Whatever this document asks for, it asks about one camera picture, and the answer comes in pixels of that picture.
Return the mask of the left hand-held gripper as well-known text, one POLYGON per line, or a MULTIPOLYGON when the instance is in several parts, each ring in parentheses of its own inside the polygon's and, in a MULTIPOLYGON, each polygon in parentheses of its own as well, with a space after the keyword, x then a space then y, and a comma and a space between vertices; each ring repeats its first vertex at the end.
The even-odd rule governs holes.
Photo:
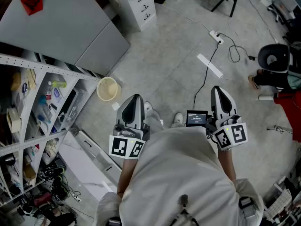
POLYGON ((109 140, 109 155, 137 160, 147 140, 150 126, 145 122, 143 98, 129 97, 118 109, 116 124, 109 140))

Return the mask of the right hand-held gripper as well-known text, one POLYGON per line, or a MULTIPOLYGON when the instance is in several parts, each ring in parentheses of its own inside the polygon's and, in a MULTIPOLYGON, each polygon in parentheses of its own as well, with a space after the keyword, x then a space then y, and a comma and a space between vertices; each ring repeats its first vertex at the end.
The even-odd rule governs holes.
POLYGON ((219 150, 230 150, 248 142, 246 123, 242 122, 233 97, 219 86, 211 90, 211 111, 212 115, 206 122, 206 134, 219 150))

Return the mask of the person's grey trousers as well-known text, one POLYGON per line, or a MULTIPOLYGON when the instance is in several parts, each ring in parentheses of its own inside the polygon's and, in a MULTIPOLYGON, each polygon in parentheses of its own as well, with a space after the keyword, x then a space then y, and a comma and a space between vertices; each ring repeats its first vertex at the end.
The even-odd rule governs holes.
MULTIPOLYGON (((159 114, 155 110, 152 110, 145 114, 145 123, 150 127, 150 134, 155 134, 166 130, 166 128, 161 122, 161 118, 159 114)), ((182 128, 182 127, 184 127, 183 123, 182 124, 173 123, 170 129, 182 128)))

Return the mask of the black display device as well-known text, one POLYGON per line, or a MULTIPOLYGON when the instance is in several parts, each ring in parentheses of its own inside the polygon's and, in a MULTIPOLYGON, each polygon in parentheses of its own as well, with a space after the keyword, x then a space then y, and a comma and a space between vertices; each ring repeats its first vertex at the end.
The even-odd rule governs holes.
POLYGON ((186 127, 206 127, 208 111, 188 110, 186 127))

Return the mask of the cream plastic wastebasket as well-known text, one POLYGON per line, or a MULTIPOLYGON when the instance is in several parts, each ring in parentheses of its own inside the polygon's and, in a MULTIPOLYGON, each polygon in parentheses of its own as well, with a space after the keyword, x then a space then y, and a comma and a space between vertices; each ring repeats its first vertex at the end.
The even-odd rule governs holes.
POLYGON ((121 95, 122 88, 112 77, 104 77, 99 80, 96 92, 98 97, 105 102, 112 101, 121 95))

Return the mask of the person's cream shirt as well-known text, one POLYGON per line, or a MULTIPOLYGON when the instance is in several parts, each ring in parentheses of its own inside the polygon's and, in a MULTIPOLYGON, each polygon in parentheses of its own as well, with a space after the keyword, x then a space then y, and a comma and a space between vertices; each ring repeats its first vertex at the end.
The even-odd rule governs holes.
POLYGON ((262 198, 249 180, 228 178, 204 129, 182 127, 151 135, 123 197, 107 193, 93 226, 260 226, 262 217, 262 198))

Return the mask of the red cloth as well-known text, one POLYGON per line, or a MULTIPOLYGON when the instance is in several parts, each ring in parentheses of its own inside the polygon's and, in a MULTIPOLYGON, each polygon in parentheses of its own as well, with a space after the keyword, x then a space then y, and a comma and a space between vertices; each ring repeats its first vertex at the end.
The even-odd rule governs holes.
POLYGON ((301 90, 279 92, 274 102, 282 106, 293 130, 293 140, 301 143, 301 90))

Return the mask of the white flat floor bar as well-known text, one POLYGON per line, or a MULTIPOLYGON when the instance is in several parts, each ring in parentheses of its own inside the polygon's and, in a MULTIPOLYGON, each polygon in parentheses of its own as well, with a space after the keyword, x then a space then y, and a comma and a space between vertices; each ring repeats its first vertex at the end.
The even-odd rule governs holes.
POLYGON ((197 58, 203 64, 205 64, 219 79, 223 77, 223 73, 216 66, 214 66, 205 56, 199 54, 197 58))

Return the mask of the black shell chair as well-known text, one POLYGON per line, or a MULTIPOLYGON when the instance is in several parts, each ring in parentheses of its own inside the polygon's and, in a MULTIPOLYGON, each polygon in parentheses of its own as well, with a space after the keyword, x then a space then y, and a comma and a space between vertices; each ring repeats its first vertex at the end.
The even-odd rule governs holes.
POLYGON ((259 66, 272 73, 287 73, 290 65, 290 49, 284 44, 262 47, 257 56, 259 66))

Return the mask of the brown cardboard box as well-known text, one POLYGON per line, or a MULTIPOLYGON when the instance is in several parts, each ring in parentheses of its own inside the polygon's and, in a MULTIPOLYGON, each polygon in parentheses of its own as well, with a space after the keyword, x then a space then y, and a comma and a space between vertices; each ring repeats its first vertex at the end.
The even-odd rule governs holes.
POLYGON ((23 166, 24 177, 28 180, 33 180, 36 176, 36 172, 32 168, 31 164, 23 166))

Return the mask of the white metal shelf rack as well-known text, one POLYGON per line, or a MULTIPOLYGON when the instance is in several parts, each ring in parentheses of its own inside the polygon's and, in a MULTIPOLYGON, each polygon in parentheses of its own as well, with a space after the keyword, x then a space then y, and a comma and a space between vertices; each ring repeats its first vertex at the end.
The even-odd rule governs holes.
POLYGON ((94 72, 72 70, 61 61, 47 64, 36 53, 25 51, 21 57, 0 53, 0 157, 13 153, 13 166, 0 165, 0 207, 17 200, 46 182, 42 166, 51 163, 58 154, 68 131, 100 80, 94 72), (11 91, 14 73, 21 73, 21 86, 11 91), (45 96, 48 81, 65 81, 65 88, 52 87, 51 102, 39 105, 45 96), (60 113, 72 90, 76 96, 67 113, 60 113), (19 132, 11 133, 7 109, 16 108, 22 125, 19 132), (31 164, 36 172, 33 180, 24 177, 23 166, 31 164))

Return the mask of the beige tape roll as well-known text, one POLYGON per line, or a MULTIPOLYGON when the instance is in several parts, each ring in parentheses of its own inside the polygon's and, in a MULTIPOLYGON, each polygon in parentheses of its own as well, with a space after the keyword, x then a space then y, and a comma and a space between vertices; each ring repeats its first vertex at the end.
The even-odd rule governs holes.
POLYGON ((22 121, 15 107, 7 109, 7 122, 11 133, 20 131, 22 121))

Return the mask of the yellow box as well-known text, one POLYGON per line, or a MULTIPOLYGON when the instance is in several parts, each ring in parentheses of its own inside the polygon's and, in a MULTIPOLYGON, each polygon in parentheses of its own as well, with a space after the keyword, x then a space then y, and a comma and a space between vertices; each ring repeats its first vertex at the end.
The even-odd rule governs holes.
POLYGON ((17 91, 20 86, 21 86, 21 73, 16 72, 12 76, 10 90, 17 91))

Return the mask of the white office chair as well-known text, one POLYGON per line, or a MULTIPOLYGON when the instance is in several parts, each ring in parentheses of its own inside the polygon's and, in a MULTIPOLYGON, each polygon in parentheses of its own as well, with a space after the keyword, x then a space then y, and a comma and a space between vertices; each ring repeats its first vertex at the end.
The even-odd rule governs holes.
POLYGON ((301 0, 272 0, 268 6, 276 16, 276 22, 285 25, 289 30, 301 28, 301 0))

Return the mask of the red sticker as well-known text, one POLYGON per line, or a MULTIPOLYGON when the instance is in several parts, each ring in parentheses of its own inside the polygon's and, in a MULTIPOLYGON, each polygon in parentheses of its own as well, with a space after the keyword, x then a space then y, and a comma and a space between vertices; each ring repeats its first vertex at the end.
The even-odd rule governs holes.
POLYGON ((20 2, 29 16, 43 10, 43 0, 20 0, 20 2))

